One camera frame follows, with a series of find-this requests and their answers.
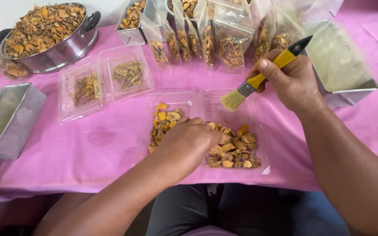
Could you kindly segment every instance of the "table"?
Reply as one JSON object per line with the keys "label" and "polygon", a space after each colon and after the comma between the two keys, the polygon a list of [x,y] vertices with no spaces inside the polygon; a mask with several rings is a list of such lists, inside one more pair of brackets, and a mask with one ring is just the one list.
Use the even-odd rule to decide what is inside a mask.
{"label": "table", "polygon": [[[346,0],[336,20],[363,49],[378,82],[378,1]],[[99,28],[98,42],[88,55],[122,45],[114,29],[115,26]],[[158,86],[156,92],[235,88],[244,80],[243,76],[220,72],[203,76],[197,65],[176,69],[173,76],[163,75],[155,65],[150,48],[143,46],[143,51]],[[247,62],[246,71],[251,66]],[[19,82],[0,76],[0,88]],[[144,117],[146,97],[110,103],[98,113],[61,125],[57,121],[58,73],[35,75],[29,82],[45,93],[47,100],[21,157],[0,162],[0,201],[55,192],[98,192],[131,168],[132,156],[138,150],[141,120],[147,119]],[[298,118],[281,104],[271,85],[258,99],[270,174],[234,170],[223,175],[199,167],[183,184],[241,182],[319,189]],[[378,155],[378,90],[354,107],[334,111]]]}

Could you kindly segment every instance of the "pot handle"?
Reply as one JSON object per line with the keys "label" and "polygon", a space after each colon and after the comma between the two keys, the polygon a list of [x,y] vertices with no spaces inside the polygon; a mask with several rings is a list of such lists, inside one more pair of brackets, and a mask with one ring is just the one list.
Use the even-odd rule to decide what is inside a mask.
{"label": "pot handle", "polygon": [[3,29],[0,31],[0,44],[5,39],[5,37],[11,32],[12,29]]}
{"label": "pot handle", "polygon": [[96,25],[99,23],[101,14],[99,11],[95,11],[91,16],[88,18],[90,23],[84,28],[84,31],[88,32],[92,30]]}

